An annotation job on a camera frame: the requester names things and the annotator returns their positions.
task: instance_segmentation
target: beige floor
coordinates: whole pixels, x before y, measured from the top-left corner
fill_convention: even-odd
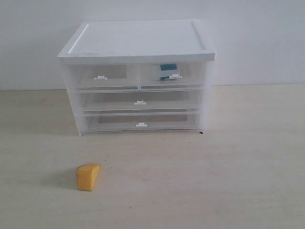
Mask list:
[[[65,91],[1,92],[0,229],[54,228],[305,228],[305,84],[213,87],[205,135],[79,137]]]

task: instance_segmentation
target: plastic drawer unit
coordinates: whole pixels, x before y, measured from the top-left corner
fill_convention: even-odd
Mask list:
[[[216,52],[199,20],[84,22],[58,58],[80,135],[205,129]]]

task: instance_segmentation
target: white wall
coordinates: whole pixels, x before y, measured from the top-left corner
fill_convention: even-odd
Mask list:
[[[82,21],[200,18],[214,85],[305,82],[303,0],[2,0],[0,90],[64,88],[57,54]]]

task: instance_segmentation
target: drawer front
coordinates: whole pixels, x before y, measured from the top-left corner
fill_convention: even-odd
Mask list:
[[[204,62],[141,64],[142,90],[166,88],[198,88],[204,85]]]
[[[135,65],[77,65],[66,67],[68,85],[79,90],[137,90]]]
[[[197,129],[198,114],[88,116],[83,134],[99,131]]]
[[[75,93],[84,112],[200,108],[202,91]]]

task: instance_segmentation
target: white lid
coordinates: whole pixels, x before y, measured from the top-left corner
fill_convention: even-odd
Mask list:
[[[84,22],[59,54],[62,64],[213,61],[199,20]]]

